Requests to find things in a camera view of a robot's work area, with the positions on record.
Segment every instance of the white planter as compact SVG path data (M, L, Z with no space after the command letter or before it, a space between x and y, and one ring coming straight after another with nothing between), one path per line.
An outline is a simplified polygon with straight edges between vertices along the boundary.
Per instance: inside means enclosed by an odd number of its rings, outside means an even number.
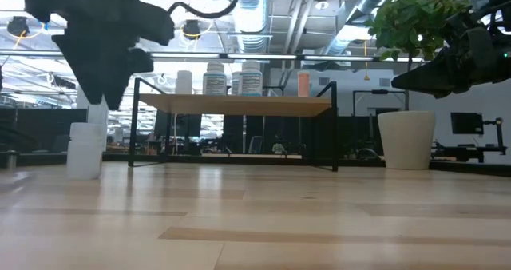
M378 115L383 155L389 169L430 167L434 112L402 111Z

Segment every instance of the monitor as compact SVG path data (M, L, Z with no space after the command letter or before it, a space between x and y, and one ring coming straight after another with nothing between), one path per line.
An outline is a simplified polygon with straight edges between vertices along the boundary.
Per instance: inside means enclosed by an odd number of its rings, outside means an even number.
M485 133L480 113L451 113L450 120L453 134L482 135Z
M180 137L199 137L200 136L200 122L202 121L202 114L177 114L177 128L176 135ZM167 114L158 110L156 114L156 122L154 125L154 133L156 135L165 135L167 129ZM172 115L170 135L174 135L174 116Z

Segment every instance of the wooden floor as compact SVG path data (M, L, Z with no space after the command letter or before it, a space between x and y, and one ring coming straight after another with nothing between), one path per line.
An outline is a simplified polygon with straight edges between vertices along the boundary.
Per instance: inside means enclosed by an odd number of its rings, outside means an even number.
M105 163L0 173L0 269L511 269L511 179Z

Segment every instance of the table top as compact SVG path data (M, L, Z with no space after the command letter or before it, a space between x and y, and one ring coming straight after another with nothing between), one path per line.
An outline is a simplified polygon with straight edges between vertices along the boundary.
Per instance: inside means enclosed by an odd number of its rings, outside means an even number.
M322 97L246 97L141 94L141 101L166 113L314 117L331 107Z

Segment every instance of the green leaves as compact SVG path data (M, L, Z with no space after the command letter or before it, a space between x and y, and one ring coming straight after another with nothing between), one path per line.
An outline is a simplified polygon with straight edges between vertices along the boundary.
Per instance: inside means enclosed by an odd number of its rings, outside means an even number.
M387 0L374 21L364 23L369 34L376 36L376 46L387 48L381 59L397 60L401 52L416 57L421 53L427 60L443 47L440 29L452 14L469 5L467 0Z

